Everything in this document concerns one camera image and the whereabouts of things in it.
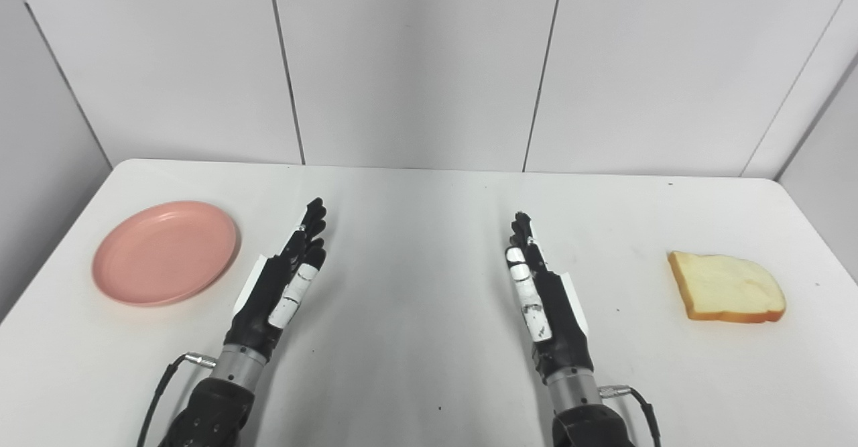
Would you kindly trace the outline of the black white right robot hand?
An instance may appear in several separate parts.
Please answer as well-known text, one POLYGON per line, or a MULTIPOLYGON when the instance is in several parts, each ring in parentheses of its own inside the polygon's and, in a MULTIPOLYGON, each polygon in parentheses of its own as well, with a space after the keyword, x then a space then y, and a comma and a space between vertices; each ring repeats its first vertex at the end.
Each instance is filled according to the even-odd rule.
POLYGON ((532 342, 534 368, 543 382, 559 371, 595 370, 587 322, 567 274, 548 267, 530 215, 519 211, 511 222, 505 261, 532 342))

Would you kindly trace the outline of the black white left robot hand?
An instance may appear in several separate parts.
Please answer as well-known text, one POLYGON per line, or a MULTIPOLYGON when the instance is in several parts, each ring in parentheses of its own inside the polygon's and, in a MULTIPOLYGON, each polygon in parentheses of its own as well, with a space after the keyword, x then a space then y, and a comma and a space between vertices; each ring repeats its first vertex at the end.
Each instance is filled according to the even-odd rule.
POLYGON ((322 198, 308 203, 282 251, 255 264, 234 307, 224 346, 245 347, 270 360, 325 263, 320 235, 326 228, 326 212, 322 198))

